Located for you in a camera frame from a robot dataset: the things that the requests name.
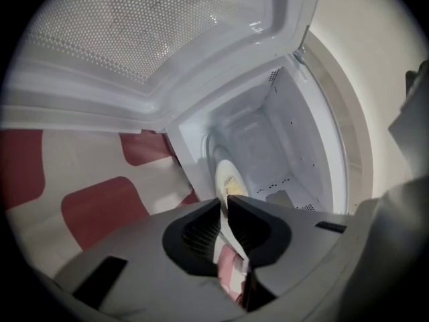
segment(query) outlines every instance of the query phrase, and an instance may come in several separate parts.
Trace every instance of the perforated mesh screen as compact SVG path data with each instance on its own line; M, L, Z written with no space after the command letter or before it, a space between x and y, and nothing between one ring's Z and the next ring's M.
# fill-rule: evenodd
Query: perforated mesh screen
M245 0L49 0L27 40L144 81Z

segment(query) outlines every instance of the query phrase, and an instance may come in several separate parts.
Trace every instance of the red and white tablecloth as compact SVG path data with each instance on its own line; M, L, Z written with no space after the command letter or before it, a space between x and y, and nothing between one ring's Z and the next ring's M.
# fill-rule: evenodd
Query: red and white tablecloth
M5 130L0 146L5 213L28 262L49 277L117 228L198 201L152 131ZM218 238L214 260L237 298L240 258Z

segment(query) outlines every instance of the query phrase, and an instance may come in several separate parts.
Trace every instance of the black slot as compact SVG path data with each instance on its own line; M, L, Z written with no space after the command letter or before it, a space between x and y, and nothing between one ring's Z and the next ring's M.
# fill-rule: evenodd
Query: black slot
M127 260L109 256L74 291L73 297L98 309L123 271Z
M321 221L317 223L315 227L325 229L325 230L330 230L335 233L344 233L344 230L347 228L345 225L326 222L326 221Z

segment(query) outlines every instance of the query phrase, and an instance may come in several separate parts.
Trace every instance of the red patch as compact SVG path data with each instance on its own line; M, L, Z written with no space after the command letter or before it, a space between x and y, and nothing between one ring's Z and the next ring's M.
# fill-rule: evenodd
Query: red patch
M122 176L66 195L61 211L83 250L119 227L149 216L133 183Z
M0 132L0 181L5 210L40 197L45 189L42 130Z
M132 166L141 166L168 156L173 156L167 137L153 131L142 130L140 134L120 133L122 151Z
M196 197L195 191L192 190L192 192L178 205L178 207L183 207L197 202L199 202L199 199Z

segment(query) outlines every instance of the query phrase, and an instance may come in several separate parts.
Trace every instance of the open microwave door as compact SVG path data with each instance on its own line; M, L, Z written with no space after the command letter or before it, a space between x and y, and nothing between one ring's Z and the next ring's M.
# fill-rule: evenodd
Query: open microwave door
M297 50L316 2L47 0L3 87L2 128L162 131Z

